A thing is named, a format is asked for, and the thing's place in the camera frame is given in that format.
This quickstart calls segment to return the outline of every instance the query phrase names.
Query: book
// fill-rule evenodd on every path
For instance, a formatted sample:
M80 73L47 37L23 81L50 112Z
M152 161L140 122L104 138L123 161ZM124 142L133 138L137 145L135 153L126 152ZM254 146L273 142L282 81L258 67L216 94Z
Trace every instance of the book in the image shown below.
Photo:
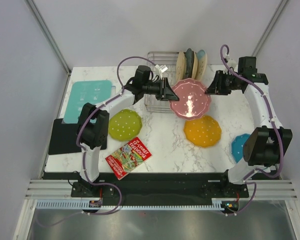
M142 141L138 137L135 137L107 156L105 160L114 172L114 175L121 180L151 156L152 154Z

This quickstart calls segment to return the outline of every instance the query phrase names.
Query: polka dot plate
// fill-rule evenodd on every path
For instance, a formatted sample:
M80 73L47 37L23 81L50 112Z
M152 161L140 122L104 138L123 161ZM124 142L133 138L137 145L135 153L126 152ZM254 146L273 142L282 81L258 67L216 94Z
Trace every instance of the polka dot plate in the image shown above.
M142 128L142 119L137 112L124 109L109 121L109 135L119 141L129 141L136 137Z
M185 121L183 131L187 140L203 148L215 145L220 140L222 132L219 123L208 115Z
M171 110L180 118L193 120L201 118L208 110L211 97L205 94L207 87L200 81L187 78L172 87L180 101L170 101Z
M250 137L250 134L245 133L236 136L231 143L231 153L236 163L238 163L243 158L243 149L246 141Z

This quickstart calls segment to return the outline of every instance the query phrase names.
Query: yellow plate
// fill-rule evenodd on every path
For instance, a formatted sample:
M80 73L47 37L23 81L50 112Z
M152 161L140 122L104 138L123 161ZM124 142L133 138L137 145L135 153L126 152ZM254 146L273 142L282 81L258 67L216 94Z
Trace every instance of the yellow plate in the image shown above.
M109 135L116 140L125 142L136 137L142 128L142 119L137 112L124 109L109 121Z
M183 131L187 140L203 148L215 145L222 132L219 123L208 115L185 121Z

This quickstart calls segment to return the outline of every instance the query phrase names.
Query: metal frame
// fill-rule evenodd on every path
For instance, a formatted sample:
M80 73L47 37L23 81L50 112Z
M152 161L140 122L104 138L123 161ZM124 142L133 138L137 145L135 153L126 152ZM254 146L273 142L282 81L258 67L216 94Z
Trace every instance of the metal frame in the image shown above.
M52 47L54 53L56 54L57 58L59 59L60 63L62 64L64 70L68 75L71 73L71 69L69 65L67 64L67 61L65 60L63 54L61 53L54 37L52 36L44 18L42 17L37 5L33 0L24 0L27 6L29 7L30 11L32 12L36 22L38 23L43 35L46 37L48 43Z
M293 226L293 230L300 240L300 204L297 198L292 181L290 180L253 180L257 183L257 192L253 201L278 201L286 203L288 214ZM99 200L96 198L71 197L72 186L67 180L31 180L26 192L20 218L14 234L14 240L27 239L34 211L40 209L78 209L76 204L86 203L89 200ZM253 186L248 185L248 191L252 193ZM213 198L212 206L124 206L124 210L220 210L221 201L232 201L233 199ZM111 209L114 206L107 206L104 209Z
M277 8L275 9L275 11L273 13L268 25L266 26L264 32L262 33L258 43L256 44L251 56L256 57L260 53L260 50L264 46L268 36L270 35L272 30L274 29L276 23L278 22L279 17L281 16L283 11L285 10L285 8L288 5L289 1L290 0L281 0L280 1L279 5L277 6Z

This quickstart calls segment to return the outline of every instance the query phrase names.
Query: green plate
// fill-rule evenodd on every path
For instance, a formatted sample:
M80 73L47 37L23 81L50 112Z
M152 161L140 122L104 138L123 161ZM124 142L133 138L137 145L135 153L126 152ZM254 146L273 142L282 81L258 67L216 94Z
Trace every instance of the green plate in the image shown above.
M142 128L142 119L137 112L123 109L109 121L108 133L113 139L129 141L136 137Z

